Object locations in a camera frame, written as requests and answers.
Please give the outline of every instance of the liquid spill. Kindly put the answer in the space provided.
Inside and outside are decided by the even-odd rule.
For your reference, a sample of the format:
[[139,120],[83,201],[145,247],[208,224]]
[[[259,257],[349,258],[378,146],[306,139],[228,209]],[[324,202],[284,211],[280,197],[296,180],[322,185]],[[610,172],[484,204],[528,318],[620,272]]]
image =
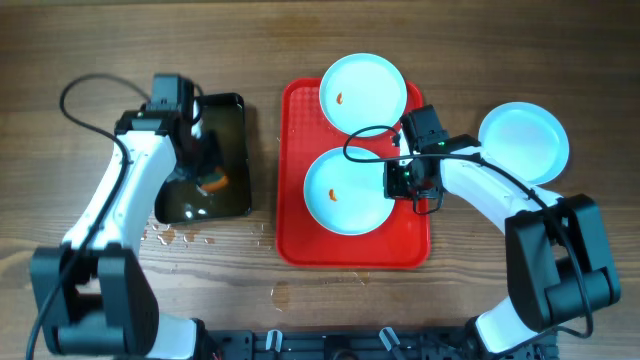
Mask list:
[[162,245],[171,244],[173,240],[175,240],[175,238],[176,238],[176,231],[171,228],[163,231],[161,234],[158,235],[158,240],[160,240],[160,243]]
[[364,271],[354,271],[353,274],[356,276],[356,279],[360,284],[367,286],[369,284],[369,272]]
[[194,242],[196,241],[196,234],[194,232],[188,232],[182,235],[182,241],[186,243]]
[[289,283],[278,281],[271,289],[271,302],[276,310],[284,312],[289,310]]

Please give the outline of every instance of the black cable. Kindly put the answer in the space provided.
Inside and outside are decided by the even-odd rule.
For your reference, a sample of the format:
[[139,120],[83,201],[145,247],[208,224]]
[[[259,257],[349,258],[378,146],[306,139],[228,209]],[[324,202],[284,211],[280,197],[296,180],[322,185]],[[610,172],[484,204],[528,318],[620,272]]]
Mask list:
[[[193,87],[196,89],[196,91],[198,92],[198,98],[201,98],[204,96],[204,92],[202,92],[202,87],[200,87],[200,85],[198,85],[197,83],[193,83]],[[200,100],[194,97],[193,98],[193,102],[195,102],[196,104],[198,104],[198,115],[193,117],[193,122],[192,124],[195,125],[198,123],[198,121],[200,121],[200,119],[202,118],[202,104],[200,103]]]
[[80,244],[78,249],[75,251],[73,256],[71,256],[71,258],[69,259],[67,264],[64,266],[64,268],[62,269],[62,272],[60,273],[60,277],[58,278],[58,282],[55,284],[53,289],[49,292],[49,294],[47,294],[47,297],[42,302],[42,306],[40,308],[40,312],[38,313],[38,316],[36,317],[36,320],[33,323],[33,328],[31,329],[31,335],[29,336],[29,340],[27,341],[27,351],[26,351],[26,355],[25,355],[26,360],[32,360],[33,359],[33,353],[35,351],[35,344],[36,344],[36,340],[38,339],[38,333],[40,332],[40,328],[42,327],[42,323],[44,322],[44,319],[47,316],[47,313],[49,312],[49,310],[51,308],[51,305],[53,304],[53,299],[55,299],[56,294],[58,293],[58,291],[60,291],[60,289],[62,288],[62,285],[65,282],[68,281],[69,276],[71,274],[71,271],[73,271],[73,268],[74,268],[75,264],[78,262],[80,257],[85,252],[87,246],[91,242],[91,239],[93,239],[95,234],[100,229],[102,221],[104,220],[104,217],[107,214],[107,211],[111,207],[111,204],[113,203],[113,200],[115,199],[116,195],[118,194],[118,191],[120,190],[120,187],[122,186],[122,183],[124,181],[125,175],[127,173],[127,168],[129,166],[129,153],[128,153],[127,148],[125,147],[125,145],[122,143],[122,141],[120,141],[116,136],[114,136],[114,135],[112,135],[112,134],[110,134],[110,133],[108,133],[108,132],[106,132],[106,131],[98,128],[98,127],[95,127],[93,125],[89,125],[89,124],[79,120],[78,118],[76,118],[73,115],[69,114],[69,112],[67,111],[67,109],[65,107],[64,102],[65,102],[65,99],[66,99],[67,94],[69,93],[69,91],[73,87],[78,85],[79,83],[87,81],[87,80],[92,80],[92,79],[107,79],[107,80],[115,81],[115,82],[117,82],[117,83],[119,83],[121,85],[129,87],[130,89],[132,89],[133,91],[138,93],[140,96],[145,98],[145,100],[147,102],[150,101],[149,95],[147,95],[137,85],[133,84],[132,82],[130,82],[128,80],[119,78],[119,77],[111,75],[111,74],[88,74],[88,75],[81,76],[81,77],[73,80],[72,82],[70,82],[67,86],[65,86],[64,89],[62,90],[62,93],[60,94],[59,107],[60,107],[60,111],[62,112],[62,114],[67,119],[71,120],[73,123],[111,139],[111,141],[113,141],[118,146],[118,148],[120,149],[120,152],[122,153],[122,163],[121,163],[122,166],[120,167],[120,172],[118,173],[118,177],[116,178],[116,182],[114,183],[113,188],[111,189],[111,192],[109,193],[109,196],[107,196],[106,201],[102,205],[102,208],[100,209],[100,212],[96,216],[96,220],[94,221],[93,225],[91,225],[91,227],[89,228],[87,236],[84,238],[84,240],[82,241],[82,243]]
[[360,129],[354,132],[353,134],[349,135],[349,137],[347,138],[347,141],[345,141],[344,146],[342,147],[342,152],[345,158],[347,158],[347,160],[357,162],[357,163],[380,163],[380,162],[387,162],[387,161],[413,160],[413,159],[419,159],[419,158],[440,158],[440,159],[455,159],[455,160],[469,161],[497,172],[498,174],[500,174],[501,176],[509,180],[511,183],[513,183],[520,190],[522,190],[522,192],[524,192],[530,199],[535,201],[536,204],[538,204],[538,206],[540,206],[540,208],[542,209],[544,217],[551,224],[555,232],[555,234],[553,235],[555,235],[557,240],[559,240],[558,243],[567,249],[567,254],[571,259],[571,267],[573,268],[573,273],[576,277],[578,288],[580,289],[580,298],[582,301],[583,310],[585,312],[585,321],[587,324],[586,330],[583,333],[567,328],[565,326],[556,326],[555,329],[581,339],[586,339],[590,337],[591,334],[593,334],[593,310],[591,308],[591,303],[589,302],[589,298],[587,295],[587,288],[584,284],[584,277],[582,275],[582,270],[580,269],[580,264],[578,264],[578,258],[576,256],[576,253],[573,249],[573,246],[571,245],[571,242],[569,241],[569,238],[567,237],[564,230],[562,229],[562,225],[560,224],[560,222],[558,222],[555,216],[553,216],[547,204],[545,204],[545,202],[542,201],[540,197],[538,197],[535,191],[526,187],[518,179],[513,177],[511,174],[509,174],[502,168],[496,165],[493,165],[487,162],[486,160],[482,159],[480,154],[474,154],[474,155],[414,154],[414,155],[405,155],[405,156],[396,156],[396,157],[378,158],[378,159],[355,159],[347,154],[347,147],[349,146],[349,143],[351,142],[351,140],[353,140],[356,136],[358,136],[359,134],[365,131],[375,130],[375,129],[391,130],[395,133],[395,136],[400,136],[399,132],[396,129],[386,125],[375,125],[375,126],[366,127],[364,129]]

